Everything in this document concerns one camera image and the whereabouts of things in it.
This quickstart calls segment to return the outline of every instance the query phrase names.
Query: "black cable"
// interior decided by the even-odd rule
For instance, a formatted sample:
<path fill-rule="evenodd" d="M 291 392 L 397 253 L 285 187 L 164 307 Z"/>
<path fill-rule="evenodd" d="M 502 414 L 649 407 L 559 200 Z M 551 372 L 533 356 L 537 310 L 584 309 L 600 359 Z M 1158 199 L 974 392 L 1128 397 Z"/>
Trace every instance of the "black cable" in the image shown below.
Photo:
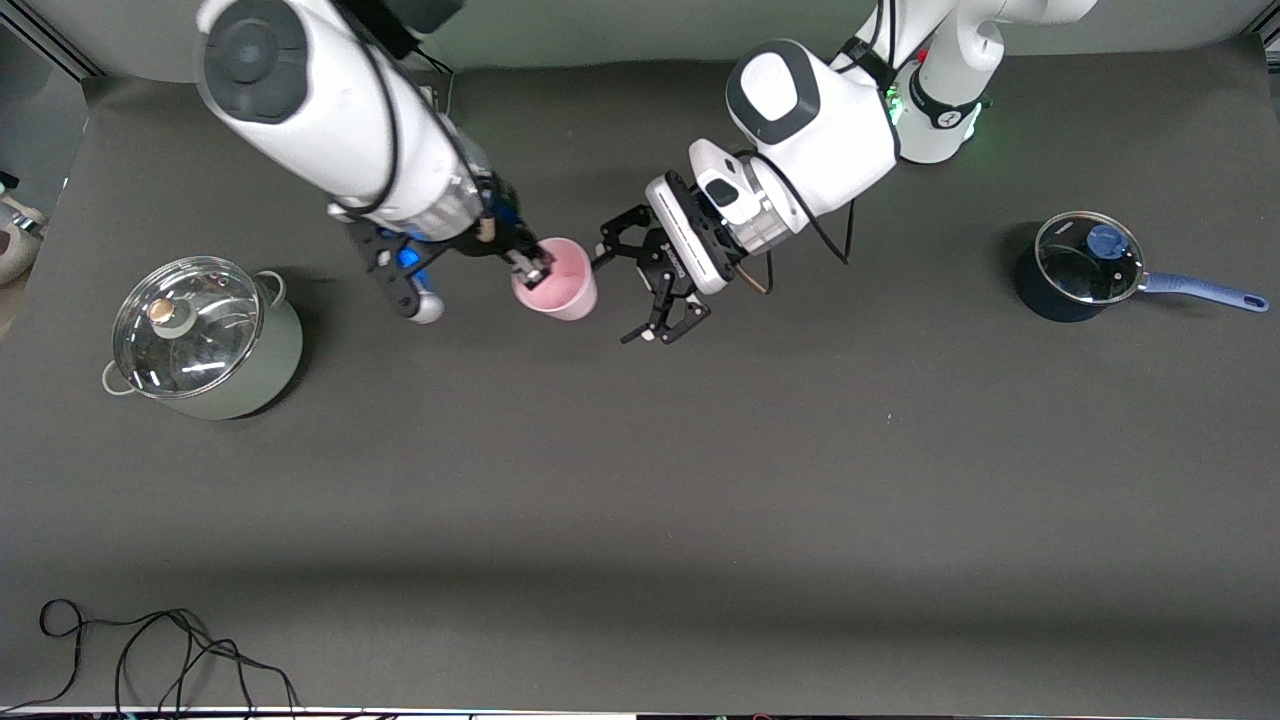
<path fill-rule="evenodd" d="M 396 74 L 401 77 L 401 79 L 410 83 L 410 86 L 416 87 L 413 85 L 413 79 L 404 73 L 403 68 L 396 65 L 394 63 L 392 64 L 392 68 L 396 70 Z M 471 181 L 471 184 L 475 186 L 476 188 L 476 193 L 479 193 L 481 188 L 480 178 L 477 178 L 475 170 L 471 169 L 471 160 L 467 159 L 466 151 L 462 150 L 462 142 L 458 141 L 456 135 L 449 132 L 449 128 L 444 127 L 444 120 L 440 119 L 440 114 L 435 111 L 435 108 L 431 108 L 431 104 L 426 101 L 426 97 L 424 97 L 421 92 L 415 92 L 415 95 L 417 95 L 417 99 L 422 104 L 422 109 L 426 110 L 428 117 L 430 117 L 431 122 L 435 123 L 436 129 L 439 129 L 440 133 L 444 135 L 444 138 L 449 142 L 449 147 L 452 147 L 453 151 L 457 154 L 458 160 L 462 163 L 462 168 L 467 172 L 467 179 Z M 483 197 L 481 197 L 481 205 L 484 206 L 484 211 L 488 214 L 489 208 L 484 202 Z"/>
<path fill-rule="evenodd" d="M 70 609 L 70 611 L 76 616 L 76 624 L 72 628 L 67 629 L 67 630 L 61 630 L 61 632 L 56 632 L 55 633 L 54 630 L 51 630 L 49 628 L 49 615 L 50 615 L 50 611 L 52 611 L 54 607 L 60 606 L 60 605 L 65 605 L 68 609 Z M 288 674 L 285 674 L 279 667 L 275 667 L 273 665 L 266 665 L 264 662 L 259 662 L 257 660 L 253 660 L 253 659 L 246 656 L 246 655 L 243 655 L 239 651 L 239 648 L 236 646 L 236 643 L 233 641 L 230 641 L 230 639 L 215 641 L 212 638 L 212 635 L 209 634 L 209 629 L 205 626 L 204 620 L 201 620 L 200 616 L 196 615 L 195 612 L 192 612 L 191 610 L 178 607 L 178 609 L 170 609 L 170 610 L 160 610 L 160 611 L 156 611 L 156 612 L 148 612 L 148 614 L 146 614 L 146 615 L 143 615 L 141 618 L 133 619 L 133 620 L 99 620 L 99 619 L 86 619 L 83 611 L 79 607 L 79 605 L 77 605 L 76 602 L 72 602 L 70 600 L 67 600 L 67 598 L 55 598 L 55 600 L 50 600 L 49 602 L 46 602 L 40 609 L 40 632 L 45 637 L 47 637 L 47 638 L 65 638 L 65 637 L 72 635 L 72 634 L 76 635 L 76 647 L 74 647 L 74 651 L 73 651 L 73 655 L 72 655 L 72 671 L 70 671 L 70 675 L 67 678 L 67 683 L 63 685 L 63 688 L 60 691 L 58 691 L 55 694 L 52 694 L 51 697 L 41 698 L 41 700 L 32 700 L 32 701 L 27 701 L 27 702 L 20 702 L 20 703 L 10 706 L 10 707 L 5 707 L 4 710 L 0 710 L 0 716 L 8 715 L 8 714 L 13 712 L 14 710 L 19 710 L 19 708 L 23 708 L 23 707 L 29 707 L 29 706 L 33 706 L 33 705 L 45 705 L 45 703 L 56 702 L 58 700 L 61 700 L 61 697 L 65 696 L 72 689 L 72 685 L 74 685 L 76 680 L 79 678 L 81 664 L 82 664 L 82 660 L 83 660 L 84 637 L 86 637 L 86 633 L 88 632 L 88 628 L 91 628 L 92 625 L 102 625 L 102 626 L 109 626 L 109 628 L 124 628 L 124 626 L 132 626 L 132 625 L 141 625 L 133 633 L 133 635 L 129 637 L 128 642 L 124 644 L 124 648 L 122 650 L 120 656 L 116 659 L 116 664 L 115 664 L 115 683 L 114 683 L 114 687 L 113 687 L 113 700 L 115 702 L 115 711 L 118 714 L 122 714 L 123 712 L 123 707 L 122 707 L 123 703 L 120 701 L 120 694 L 122 694 L 120 693 L 120 687 L 122 687 L 122 684 L 124 682 L 124 666 L 125 666 L 125 662 L 128 661 L 129 651 L 133 648 L 133 643 L 137 642 L 137 639 L 140 637 L 142 637 L 142 634 L 147 629 L 150 629 L 152 625 L 155 625 L 160 620 L 169 620 L 174 626 L 177 626 L 179 630 L 182 630 L 186 634 L 186 637 L 187 637 L 187 653 L 186 653 L 186 657 L 183 659 L 182 673 L 179 674 L 178 679 L 175 679 L 173 683 L 170 683 L 169 688 L 165 691 L 165 694 L 160 698 L 160 703 L 156 707 L 157 712 L 163 712 L 164 703 L 169 698 L 169 694 L 177 692 L 177 696 L 174 697 L 174 715 L 178 715 L 178 712 L 182 708 L 182 700 L 180 700 L 182 698 L 182 688 L 183 688 L 183 684 L 186 682 L 187 674 L 191 673 L 191 670 L 195 669 L 195 666 L 200 662 L 200 660 L 204 659 L 206 655 L 211 655 L 211 656 L 215 656 L 215 657 L 228 659 L 228 660 L 232 660 L 233 662 L 236 662 L 236 670 L 237 670 L 238 679 L 239 679 L 241 694 L 244 698 L 244 706 L 246 707 L 253 708 L 253 707 L 256 707 L 256 703 L 253 702 L 253 698 L 252 698 L 252 696 L 248 692 L 248 683 L 247 683 L 247 680 L 244 678 L 244 667 L 252 667 L 252 669 L 256 669 L 256 670 L 265 670 L 265 671 L 269 671 L 269 673 L 273 673 L 273 674 L 276 674 L 276 675 L 280 676 L 280 680 L 284 684 L 285 697 L 287 697 L 288 703 L 289 703 L 289 715 L 291 716 L 293 716 L 294 712 L 296 712 L 296 708 L 302 705 L 301 700 L 298 700 L 297 689 L 293 687 L 293 680 L 289 679 Z M 195 647 L 200 647 L 200 652 L 196 653 L 195 656 L 192 656 L 191 651 Z"/>
<path fill-rule="evenodd" d="M 356 19 L 355 17 L 352 17 L 349 12 L 344 12 L 343 10 L 343 18 L 346 19 L 347 26 L 351 28 L 351 31 L 353 33 L 357 32 L 357 28 L 364 28 L 364 26 L 360 24 L 360 20 Z M 399 135 L 398 129 L 399 128 L 398 128 L 398 126 L 396 123 L 396 111 L 394 111 L 394 106 L 392 104 L 390 91 L 387 87 L 387 82 L 383 79 L 381 72 L 379 72 L 378 61 L 374 59 L 374 51 L 369 47 L 369 45 L 366 42 L 360 41 L 358 37 L 357 37 L 357 42 L 360 44 L 361 51 L 365 54 L 365 56 L 369 59 L 370 64 L 374 67 L 375 76 L 378 77 L 378 85 L 381 88 L 381 91 L 383 91 L 383 99 L 387 102 L 387 111 L 388 111 L 388 114 L 392 118 L 392 123 L 390 123 L 392 132 L 393 132 L 393 136 L 392 136 L 392 149 L 393 149 L 393 159 L 394 159 L 394 161 L 392 163 L 392 173 L 388 174 L 387 186 L 383 188 L 384 192 L 379 193 L 379 199 L 374 204 L 366 205 L 365 208 L 347 208 L 347 206 L 344 206 L 344 205 L 342 205 L 339 202 L 339 206 L 343 210 L 346 210 L 348 213 L 357 214 L 357 215 L 364 215 L 365 213 L 376 210 L 378 206 L 381 205 L 383 201 L 387 200 L 385 196 L 390 193 L 392 186 L 396 184 L 396 179 L 399 176 L 399 137 L 398 137 L 398 135 Z M 388 64 L 390 65 L 392 72 L 394 72 L 397 76 L 399 76 L 401 79 L 403 79 L 404 82 L 407 82 L 410 85 L 410 87 L 413 88 L 413 95 L 417 96 L 419 101 L 422 104 L 422 108 L 426 110 L 426 114 L 435 123 L 436 129 L 439 129 L 440 133 L 444 135 L 445 140 L 449 142 L 449 147 L 452 147 L 453 151 L 457 154 L 458 160 L 462 163 L 462 167 L 463 167 L 463 169 L 467 173 L 467 179 L 471 181 L 471 184 L 475 187 L 476 193 L 479 195 L 480 190 L 481 190 L 480 179 L 476 177 L 475 172 L 471 169 L 471 161 L 467 159 L 467 154 L 462 150 L 462 143 L 444 126 L 444 122 L 440 120 L 439 113 L 436 113 L 435 109 L 431 108 L 431 104 L 426 101 L 426 97 L 424 97 L 421 92 L 417 92 L 417 83 L 415 83 L 413 79 L 411 77 L 408 77 L 408 74 L 404 72 L 404 69 L 398 63 L 394 63 L 392 60 L 388 60 Z M 484 206 L 484 213 L 488 214 L 489 209 L 485 205 L 483 197 L 481 197 L 481 206 Z"/>
<path fill-rule="evenodd" d="M 879 42 L 881 20 L 884 19 L 884 0 L 876 0 L 876 29 L 872 31 L 870 46 L 874 49 Z"/>
<path fill-rule="evenodd" d="M 764 292 L 760 295 L 773 293 L 773 251 L 769 250 L 764 254 Z"/>
<path fill-rule="evenodd" d="M 419 56 L 424 58 L 428 63 L 431 63 L 431 65 L 434 65 L 435 69 L 438 69 L 438 70 L 440 70 L 443 73 L 449 73 L 451 76 L 453 74 L 453 68 L 445 65 L 442 60 L 436 60 L 435 58 L 428 55 L 426 53 L 422 51 L 421 47 L 415 47 L 412 50 L 412 53 L 415 55 L 419 55 Z"/>
<path fill-rule="evenodd" d="M 840 250 L 836 247 L 836 243 L 832 242 L 831 237 L 827 236 L 827 231 L 824 231 L 822 228 L 822 224 L 818 223 L 818 217 L 814 215 L 813 210 L 809 209 L 809 204 L 804 201 L 804 197 L 800 196 L 800 192 L 796 190 L 796 187 L 794 184 L 791 184 L 791 179 L 786 176 L 786 173 L 782 172 L 781 168 L 778 168 L 773 163 L 773 160 L 769 160 L 768 158 L 765 158 L 764 155 L 760 155 L 755 150 L 741 150 L 739 152 L 735 152 L 733 156 L 737 158 L 737 159 L 740 159 L 740 160 L 742 158 L 759 158 L 760 160 L 764 160 L 764 164 L 768 165 L 771 169 L 773 169 L 773 173 L 778 176 L 778 179 L 782 181 L 782 184 L 787 186 L 787 190 L 796 199 L 796 202 L 800 204 L 800 209 L 804 210 L 805 215 L 808 215 L 809 224 L 812 224 L 813 229 L 818 232 L 818 237 L 822 238 L 822 242 L 823 242 L 823 245 L 827 246 L 827 250 L 831 250 L 831 254 L 835 255 L 836 259 L 840 260 L 842 264 L 845 264 L 845 265 L 849 264 L 849 251 L 850 251 L 850 247 L 852 247 L 852 234 L 850 234 L 851 231 L 846 231 L 846 234 L 849 234 L 849 237 L 845 238 L 845 252 L 841 254 Z"/>
<path fill-rule="evenodd" d="M 888 69 L 897 69 L 897 0 L 888 0 Z"/>
<path fill-rule="evenodd" d="M 845 260 L 849 260 L 849 252 L 854 249 L 854 204 L 858 199 L 849 201 L 849 217 L 845 218 Z"/>
<path fill-rule="evenodd" d="M 872 41 L 868 42 L 868 46 L 872 47 L 873 50 L 876 49 L 876 42 L 879 40 L 881 20 L 883 20 L 883 19 L 884 19 L 884 0 L 876 0 L 876 26 L 872 29 Z M 852 42 L 852 40 L 856 40 L 856 37 L 855 38 L 850 38 L 850 42 Z M 860 67 L 858 64 L 858 60 L 854 60 L 852 58 L 850 58 L 849 59 L 849 64 L 845 65 L 844 68 L 840 68 L 836 72 L 840 73 L 840 74 L 845 74 L 849 70 L 851 70 L 854 68 L 858 68 L 858 67 Z"/>
<path fill-rule="evenodd" d="M 357 27 L 364 27 L 349 10 L 342 6 L 340 3 L 334 4 L 334 6 L 339 13 L 342 13 L 343 18 L 347 20 L 347 26 L 353 33 Z M 374 56 L 372 49 L 370 49 L 369 44 L 360 37 L 356 37 L 356 45 L 360 46 L 360 51 L 365 55 L 365 60 L 369 61 L 369 68 L 374 72 L 374 78 L 378 81 L 378 90 L 383 95 L 383 106 L 387 108 L 387 126 L 390 132 L 392 143 L 390 168 L 387 172 L 387 182 L 384 182 L 381 190 L 374 195 L 374 200 L 371 202 L 366 205 L 343 205 L 338 201 L 338 199 L 334 199 L 334 202 L 346 210 L 348 215 L 365 215 L 381 208 L 383 202 L 385 202 L 387 197 L 392 193 L 396 181 L 399 178 L 399 120 L 396 118 L 396 101 L 392 99 L 390 88 L 387 87 L 387 78 L 383 77 L 381 65 L 378 64 L 378 59 Z"/>

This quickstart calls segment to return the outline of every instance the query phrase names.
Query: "green pot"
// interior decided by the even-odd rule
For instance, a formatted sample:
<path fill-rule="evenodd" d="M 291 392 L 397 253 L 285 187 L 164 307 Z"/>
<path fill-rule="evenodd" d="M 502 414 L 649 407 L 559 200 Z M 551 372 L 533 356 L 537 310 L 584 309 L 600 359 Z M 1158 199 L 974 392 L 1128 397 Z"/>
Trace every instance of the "green pot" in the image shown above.
<path fill-rule="evenodd" d="M 250 275 L 211 256 L 169 263 L 120 306 L 102 388 L 206 420 L 257 410 L 284 389 L 302 355 L 302 327 L 284 293 L 271 270 Z M 111 387 L 114 377 L 128 387 Z"/>

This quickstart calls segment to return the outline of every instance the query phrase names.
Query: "blue handle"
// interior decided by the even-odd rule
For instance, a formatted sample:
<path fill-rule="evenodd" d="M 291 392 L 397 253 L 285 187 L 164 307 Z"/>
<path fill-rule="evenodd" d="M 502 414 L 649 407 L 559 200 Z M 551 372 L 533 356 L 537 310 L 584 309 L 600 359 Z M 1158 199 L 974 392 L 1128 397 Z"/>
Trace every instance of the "blue handle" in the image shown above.
<path fill-rule="evenodd" d="M 1204 300 L 1212 300 L 1213 302 L 1221 302 L 1222 305 L 1230 305 L 1231 307 L 1239 307 L 1240 310 L 1248 310 L 1251 313 L 1266 313 L 1267 309 L 1271 307 L 1271 304 L 1267 302 L 1266 297 L 1251 295 L 1224 284 L 1215 284 L 1196 278 L 1188 278 L 1187 275 L 1171 275 L 1169 273 L 1148 273 L 1147 287 L 1143 288 L 1143 291 L 1193 295 L 1196 297 L 1203 297 Z"/>

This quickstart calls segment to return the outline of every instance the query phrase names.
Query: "pink cup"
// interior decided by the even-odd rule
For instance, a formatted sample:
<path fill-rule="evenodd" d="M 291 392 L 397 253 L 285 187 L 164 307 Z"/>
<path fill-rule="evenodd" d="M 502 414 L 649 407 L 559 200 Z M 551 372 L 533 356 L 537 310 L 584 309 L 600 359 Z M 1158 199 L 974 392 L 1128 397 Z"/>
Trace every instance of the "pink cup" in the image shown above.
<path fill-rule="evenodd" d="M 595 307 L 595 274 L 591 259 L 582 246 L 563 237 L 548 237 L 538 246 L 552 256 L 550 274 L 534 290 L 526 288 L 515 275 L 511 288 L 516 300 L 530 310 L 558 320 L 581 320 Z"/>

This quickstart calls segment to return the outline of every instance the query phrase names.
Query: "blue part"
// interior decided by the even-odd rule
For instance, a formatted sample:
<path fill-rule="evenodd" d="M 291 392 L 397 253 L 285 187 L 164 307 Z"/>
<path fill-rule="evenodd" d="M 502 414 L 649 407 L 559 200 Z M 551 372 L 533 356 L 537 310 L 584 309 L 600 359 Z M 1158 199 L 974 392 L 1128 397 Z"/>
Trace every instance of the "blue part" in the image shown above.
<path fill-rule="evenodd" d="M 1176 292 L 1179 295 L 1190 295 L 1204 300 L 1212 300 L 1213 302 L 1221 302 L 1222 305 L 1229 305 L 1231 307 L 1239 307 L 1240 310 L 1248 310 L 1251 313 L 1266 313 L 1271 307 L 1271 304 L 1267 302 L 1267 299 L 1265 297 L 1226 287 L 1224 284 L 1204 282 L 1197 278 L 1188 278 L 1187 275 L 1171 275 L 1169 273 L 1148 273 L 1144 292 Z"/>
<path fill-rule="evenodd" d="M 1098 260 L 1119 260 L 1129 250 L 1129 238 L 1111 225 L 1097 225 L 1089 231 L 1084 242 Z"/>
<path fill-rule="evenodd" d="M 503 220 L 508 225 L 518 225 L 520 215 L 516 214 L 516 209 L 507 205 L 502 200 L 493 199 L 489 204 L 489 211 L 493 213 L 494 218 Z"/>
<path fill-rule="evenodd" d="M 421 259 L 422 256 L 419 255 L 416 250 L 406 245 L 404 249 L 399 251 L 399 256 L 396 258 L 396 263 L 399 264 L 401 268 L 411 268 Z M 431 287 L 431 275 L 426 274 L 426 268 L 413 273 L 413 279 L 416 279 L 428 292 L 435 292 L 435 288 Z"/>

